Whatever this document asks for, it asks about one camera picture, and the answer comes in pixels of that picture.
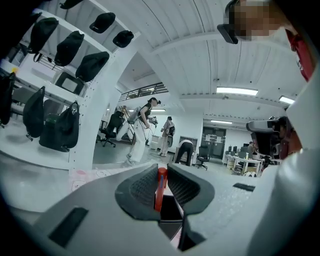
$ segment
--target woman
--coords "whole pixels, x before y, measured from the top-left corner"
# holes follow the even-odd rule
[[[152,107],[156,107],[158,104],[161,104],[161,101],[158,101],[155,97],[152,97],[143,107],[136,108],[136,110],[130,115],[127,122],[123,124],[116,135],[116,140],[120,141],[123,135],[128,132],[129,125],[133,125],[136,140],[131,152],[126,155],[128,158],[126,163],[129,166],[133,166],[141,161],[147,140],[145,136],[145,130],[150,128],[148,116],[151,114]]]
[[[160,153],[158,154],[161,157],[166,157],[168,153],[168,134],[167,134],[167,129],[170,127],[175,126],[174,123],[172,122],[172,117],[168,116],[166,122],[164,123],[164,126],[161,129],[162,132],[162,145],[161,145],[161,150]]]

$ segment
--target vr headset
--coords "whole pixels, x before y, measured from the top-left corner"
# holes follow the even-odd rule
[[[229,43],[236,45],[239,40],[248,40],[248,38],[240,36],[235,31],[235,18],[234,15],[230,15],[230,10],[239,3],[240,0],[232,0],[225,7],[225,20],[228,20],[227,23],[220,24],[217,26],[218,31],[223,36],[224,40]]]

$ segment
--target black pants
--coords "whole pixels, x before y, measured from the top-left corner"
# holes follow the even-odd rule
[[[176,160],[175,160],[176,164],[180,163],[180,160],[181,160],[181,158],[182,158],[182,156],[183,156],[183,154],[185,152],[187,154],[186,165],[190,166],[190,164],[191,164],[191,156],[192,156],[192,153],[194,152],[194,145],[192,145],[189,142],[182,143],[181,147],[179,148],[178,155],[177,155]]]

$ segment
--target sleeve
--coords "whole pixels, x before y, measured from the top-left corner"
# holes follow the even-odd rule
[[[169,126],[169,124],[168,124],[168,121],[165,121],[165,123],[164,123],[164,125],[163,125],[163,129],[168,129],[168,126]]]

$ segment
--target railing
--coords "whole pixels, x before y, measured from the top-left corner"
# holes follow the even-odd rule
[[[123,93],[119,99],[119,102],[123,102],[130,99],[135,99],[138,97],[167,93],[168,89],[162,82],[151,84],[139,89],[131,90],[129,92]]]

